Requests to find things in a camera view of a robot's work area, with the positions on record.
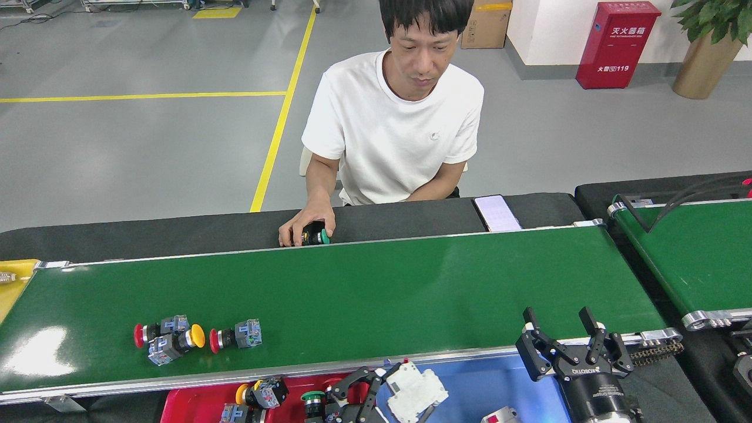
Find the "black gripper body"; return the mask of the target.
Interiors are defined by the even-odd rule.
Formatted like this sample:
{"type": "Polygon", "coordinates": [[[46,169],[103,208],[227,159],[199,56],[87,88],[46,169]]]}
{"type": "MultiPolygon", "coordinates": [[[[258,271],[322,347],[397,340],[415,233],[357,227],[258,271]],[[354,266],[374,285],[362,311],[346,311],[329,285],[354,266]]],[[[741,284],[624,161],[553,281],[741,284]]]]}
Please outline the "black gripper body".
{"type": "Polygon", "coordinates": [[[619,380],[609,373],[582,373],[580,367],[558,366],[558,381],[572,422],[637,422],[619,380]]]}

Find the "person's right hand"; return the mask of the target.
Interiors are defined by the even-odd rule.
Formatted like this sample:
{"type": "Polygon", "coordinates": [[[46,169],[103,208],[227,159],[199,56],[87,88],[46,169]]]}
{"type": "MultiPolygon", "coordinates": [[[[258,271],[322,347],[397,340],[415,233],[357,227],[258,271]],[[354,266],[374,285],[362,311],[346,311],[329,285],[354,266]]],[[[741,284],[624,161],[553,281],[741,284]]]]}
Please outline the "person's right hand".
{"type": "Polygon", "coordinates": [[[279,246],[303,246],[304,228],[317,221],[323,222],[323,230],[331,238],[335,233],[336,220],[333,207],[326,200],[306,204],[292,219],[282,224],[278,229],[279,246]]]}

